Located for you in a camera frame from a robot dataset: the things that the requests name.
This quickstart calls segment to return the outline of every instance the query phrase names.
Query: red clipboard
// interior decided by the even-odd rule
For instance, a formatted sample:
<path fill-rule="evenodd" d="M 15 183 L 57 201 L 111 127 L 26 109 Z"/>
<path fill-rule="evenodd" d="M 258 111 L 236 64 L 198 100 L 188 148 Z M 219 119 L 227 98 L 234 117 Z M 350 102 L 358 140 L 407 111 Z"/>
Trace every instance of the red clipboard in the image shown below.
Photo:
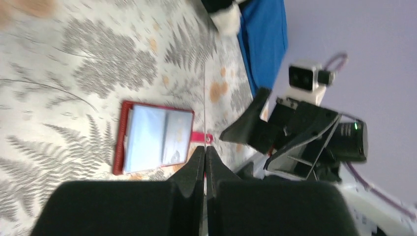
<path fill-rule="evenodd" d="M 121 104 L 119 131 L 118 131 L 115 158 L 114 158 L 113 170 L 112 170 L 112 173 L 117 176 L 123 174 L 124 153 L 125 153 L 123 142 L 124 142 L 124 137 L 126 135 L 128 113 L 130 109 L 133 109 L 133 105 L 144 105 L 144 106 L 149 106 L 149 107 L 157 107 L 157 108 L 161 108 L 164 110 L 190 112 L 193 114 L 192 121 L 194 123 L 195 115 L 194 115 L 193 110 L 179 109 L 179 108 L 167 107 L 167 106 L 158 106 L 158 105 L 143 103 L 143 102 L 123 101 Z M 211 144 L 213 142 L 213 136 L 211 134 L 204 134 L 204 132 L 192 131 L 190 135 L 190 142 L 188 144 L 188 148 L 191 142 Z"/>

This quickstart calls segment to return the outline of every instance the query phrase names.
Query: blue cloth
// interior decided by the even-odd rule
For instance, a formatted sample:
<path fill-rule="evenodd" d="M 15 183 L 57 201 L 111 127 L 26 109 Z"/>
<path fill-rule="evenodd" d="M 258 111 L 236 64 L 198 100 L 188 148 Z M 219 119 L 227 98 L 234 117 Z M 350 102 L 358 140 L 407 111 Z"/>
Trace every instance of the blue cloth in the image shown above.
<path fill-rule="evenodd" d="M 242 10 L 238 34 L 252 95 L 273 88 L 288 48 L 284 0 L 252 0 Z"/>

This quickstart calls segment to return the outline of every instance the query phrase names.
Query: cable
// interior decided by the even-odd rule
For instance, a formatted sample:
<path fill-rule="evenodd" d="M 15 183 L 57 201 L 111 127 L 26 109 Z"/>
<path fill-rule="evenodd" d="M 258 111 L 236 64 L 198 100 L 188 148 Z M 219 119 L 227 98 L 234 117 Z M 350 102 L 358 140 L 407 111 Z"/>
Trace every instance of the cable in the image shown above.
<path fill-rule="evenodd" d="M 346 52 L 340 52 L 333 55 L 327 63 L 324 65 L 323 69 L 327 71 L 334 71 L 334 72 L 340 72 L 342 68 L 346 65 L 348 62 L 348 54 Z M 341 60 L 339 64 L 334 69 L 330 69 L 330 66 L 332 66 L 335 61 Z"/>

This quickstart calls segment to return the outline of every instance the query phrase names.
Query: lavender wall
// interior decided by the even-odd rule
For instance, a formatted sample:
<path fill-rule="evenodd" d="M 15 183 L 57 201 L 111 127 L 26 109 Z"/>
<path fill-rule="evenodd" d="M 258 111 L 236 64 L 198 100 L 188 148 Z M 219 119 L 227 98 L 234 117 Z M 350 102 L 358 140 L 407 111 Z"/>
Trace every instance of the lavender wall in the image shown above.
<path fill-rule="evenodd" d="M 285 6 L 289 49 L 275 95 L 288 85 L 290 62 L 324 62 L 346 50 L 349 63 L 322 104 L 367 122 L 362 175 L 417 202 L 417 0 L 285 0 Z"/>

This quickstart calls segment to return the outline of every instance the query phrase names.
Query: red strap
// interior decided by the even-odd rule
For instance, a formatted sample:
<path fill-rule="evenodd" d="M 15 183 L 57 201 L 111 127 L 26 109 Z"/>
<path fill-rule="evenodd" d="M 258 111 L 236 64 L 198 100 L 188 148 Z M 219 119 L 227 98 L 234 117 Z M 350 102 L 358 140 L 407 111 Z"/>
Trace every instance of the red strap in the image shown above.
<path fill-rule="evenodd" d="M 192 143 L 206 143 L 211 144 L 213 142 L 213 135 L 204 134 L 204 132 L 192 132 L 191 140 Z"/>

